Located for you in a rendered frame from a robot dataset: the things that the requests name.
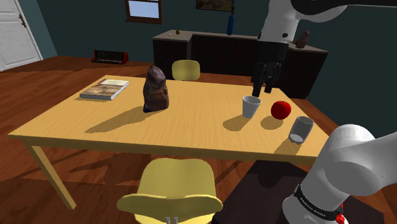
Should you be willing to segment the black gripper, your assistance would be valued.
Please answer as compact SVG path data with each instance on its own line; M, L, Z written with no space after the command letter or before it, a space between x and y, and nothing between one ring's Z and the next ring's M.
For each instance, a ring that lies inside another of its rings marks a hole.
M254 69L251 75L253 83L252 96L259 97L263 85L265 72L265 93L271 93L272 88L279 79L282 63L285 61L289 45L287 43L256 41L256 54L254 55Z

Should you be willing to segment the white cup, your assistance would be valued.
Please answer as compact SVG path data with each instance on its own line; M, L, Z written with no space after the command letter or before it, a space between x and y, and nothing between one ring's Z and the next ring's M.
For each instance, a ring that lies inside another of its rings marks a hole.
M252 118L256 113L261 100L252 95L245 95L242 98L242 115L245 118Z

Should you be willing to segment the red apple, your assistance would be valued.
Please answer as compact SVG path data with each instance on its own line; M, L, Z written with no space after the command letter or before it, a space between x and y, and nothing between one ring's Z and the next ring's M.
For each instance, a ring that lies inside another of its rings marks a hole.
M271 115L278 120L287 118L291 113L291 106L286 101L277 101L271 107Z

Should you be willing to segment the dark sideboard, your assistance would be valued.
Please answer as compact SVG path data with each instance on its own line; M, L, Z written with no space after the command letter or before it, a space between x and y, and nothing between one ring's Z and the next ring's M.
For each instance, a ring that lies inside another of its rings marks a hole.
M210 32L169 30L153 37L154 63L168 80L177 60L195 60L202 73L250 77L259 59L258 41L254 36ZM328 56L326 50L289 44L279 79L274 87L288 97L306 98Z

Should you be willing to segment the grey cup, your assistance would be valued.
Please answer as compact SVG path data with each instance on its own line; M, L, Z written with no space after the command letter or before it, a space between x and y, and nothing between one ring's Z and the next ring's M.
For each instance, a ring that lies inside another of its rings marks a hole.
M298 116L289 132L288 138L292 143L302 144L310 134L314 121L306 116Z

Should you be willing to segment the yellow chair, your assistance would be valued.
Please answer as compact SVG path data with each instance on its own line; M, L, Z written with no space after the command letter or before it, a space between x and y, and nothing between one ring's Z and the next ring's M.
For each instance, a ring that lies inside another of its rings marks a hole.
M211 166L194 158L151 161L137 192L120 198L116 206L139 224L208 224L223 209Z
M172 64L172 77L179 81L195 81L200 78L200 64L195 60L177 60Z

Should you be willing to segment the light wooden table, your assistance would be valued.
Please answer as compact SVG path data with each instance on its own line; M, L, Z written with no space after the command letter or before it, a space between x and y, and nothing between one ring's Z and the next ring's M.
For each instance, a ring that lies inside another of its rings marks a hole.
M303 112L292 105L287 118L273 118L273 103L288 100L278 88L261 94L248 119L242 99L251 93L249 86L169 80L169 107L145 113L144 82L130 77L110 101L74 94L10 133L25 144L68 209L76 204L44 154L46 147L310 165L328 137L315 125L302 144L292 143L289 132Z

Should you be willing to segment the brown rock-like figure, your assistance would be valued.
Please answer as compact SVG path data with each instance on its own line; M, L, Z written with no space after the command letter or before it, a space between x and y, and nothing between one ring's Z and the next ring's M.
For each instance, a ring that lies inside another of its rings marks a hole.
M166 77L157 66L148 68L148 75L143 87L145 113L160 111L169 107L169 95Z

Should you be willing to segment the red and black box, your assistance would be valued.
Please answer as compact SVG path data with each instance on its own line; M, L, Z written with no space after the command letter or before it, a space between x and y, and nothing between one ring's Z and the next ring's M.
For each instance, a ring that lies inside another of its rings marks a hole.
M105 50L94 50L94 58L91 62L105 64L125 64L129 61L127 52L114 52Z

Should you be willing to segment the brown cover book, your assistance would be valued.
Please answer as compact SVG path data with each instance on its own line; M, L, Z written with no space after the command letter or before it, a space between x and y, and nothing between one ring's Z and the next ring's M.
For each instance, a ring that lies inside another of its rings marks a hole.
M82 92L80 97L111 101L128 85L126 80L105 79Z

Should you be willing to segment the white door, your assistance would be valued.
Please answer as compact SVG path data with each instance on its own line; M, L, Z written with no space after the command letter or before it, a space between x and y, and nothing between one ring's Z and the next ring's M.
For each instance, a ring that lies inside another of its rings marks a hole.
M43 60L17 0L0 0L0 71Z

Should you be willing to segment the wall picture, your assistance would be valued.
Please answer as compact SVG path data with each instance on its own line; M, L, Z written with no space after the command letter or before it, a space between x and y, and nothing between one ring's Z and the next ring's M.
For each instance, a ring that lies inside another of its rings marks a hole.
M232 11L234 0L196 0L196 9Z

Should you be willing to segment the wooden frame window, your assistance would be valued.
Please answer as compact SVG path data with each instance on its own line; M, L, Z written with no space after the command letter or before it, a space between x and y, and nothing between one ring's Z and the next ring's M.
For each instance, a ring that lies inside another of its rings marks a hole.
M163 24L162 0L125 0L126 21Z

